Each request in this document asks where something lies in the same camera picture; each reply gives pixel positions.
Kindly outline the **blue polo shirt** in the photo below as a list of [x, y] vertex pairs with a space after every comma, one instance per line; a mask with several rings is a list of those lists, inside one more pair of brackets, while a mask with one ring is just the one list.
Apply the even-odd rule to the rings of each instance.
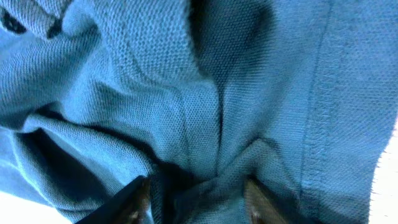
[[147, 176], [155, 223], [247, 223], [253, 176], [367, 223], [396, 118], [396, 1], [1, 1], [1, 190], [72, 222]]

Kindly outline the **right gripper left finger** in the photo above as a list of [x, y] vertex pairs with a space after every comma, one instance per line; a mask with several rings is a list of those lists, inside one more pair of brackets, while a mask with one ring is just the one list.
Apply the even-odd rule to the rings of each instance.
[[150, 179], [140, 175], [76, 224], [143, 224], [150, 207]]

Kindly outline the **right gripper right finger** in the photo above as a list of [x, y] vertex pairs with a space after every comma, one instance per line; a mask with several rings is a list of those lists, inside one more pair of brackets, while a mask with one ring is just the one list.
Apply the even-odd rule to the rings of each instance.
[[254, 179], [245, 181], [243, 195], [250, 224], [288, 224], [272, 194]]

